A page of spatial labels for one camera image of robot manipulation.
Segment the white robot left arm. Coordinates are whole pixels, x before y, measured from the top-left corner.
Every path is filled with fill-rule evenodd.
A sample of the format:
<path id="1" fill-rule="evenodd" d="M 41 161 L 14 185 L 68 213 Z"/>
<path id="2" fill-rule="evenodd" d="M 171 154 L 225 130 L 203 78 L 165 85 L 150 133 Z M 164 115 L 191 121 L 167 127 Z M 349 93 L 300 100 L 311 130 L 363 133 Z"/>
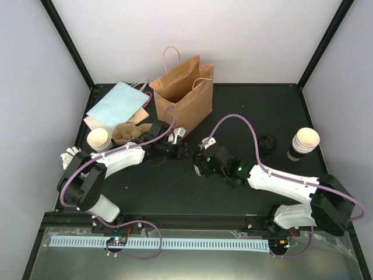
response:
<path id="1" fill-rule="evenodd" d="M 161 157 L 182 160 L 192 151 L 181 142 L 186 134 L 184 127 L 169 130 L 169 124 L 157 120 L 149 124 L 122 123 L 114 128 L 112 137 L 117 148 L 88 154 L 71 147 L 61 155 L 64 174 L 57 185 L 64 203 L 104 220 L 113 233 L 125 226 L 121 210 L 103 195 L 104 182 L 114 173 L 144 161 Z"/>

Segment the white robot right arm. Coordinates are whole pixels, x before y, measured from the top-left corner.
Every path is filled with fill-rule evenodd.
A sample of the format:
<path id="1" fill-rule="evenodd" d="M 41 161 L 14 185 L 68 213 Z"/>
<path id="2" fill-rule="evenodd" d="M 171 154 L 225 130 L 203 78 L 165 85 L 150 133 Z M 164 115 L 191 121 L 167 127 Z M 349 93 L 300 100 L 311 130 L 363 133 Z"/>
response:
<path id="1" fill-rule="evenodd" d="M 279 205 L 265 220 L 266 231 L 279 235 L 284 229 L 316 226 L 334 236 L 344 235 L 354 208 L 349 193 L 330 174 L 304 177 L 263 168 L 248 159 L 236 159 L 220 144 L 211 144 L 193 157 L 199 176 L 218 174 L 231 187 L 249 186 L 297 201 L 295 205 Z"/>

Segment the single white paper cup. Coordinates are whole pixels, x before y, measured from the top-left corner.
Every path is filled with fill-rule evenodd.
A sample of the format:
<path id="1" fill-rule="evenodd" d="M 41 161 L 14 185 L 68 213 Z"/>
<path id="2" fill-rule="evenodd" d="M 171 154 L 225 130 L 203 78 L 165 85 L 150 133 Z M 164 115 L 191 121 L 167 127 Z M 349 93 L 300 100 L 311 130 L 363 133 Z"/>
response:
<path id="1" fill-rule="evenodd" d="M 203 171 L 203 166 L 201 164 L 195 163 L 194 168 L 195 168 L 195 172 L 198 176 L 201 176 L 201 177 L 205 176 L 205 173 Z"/>

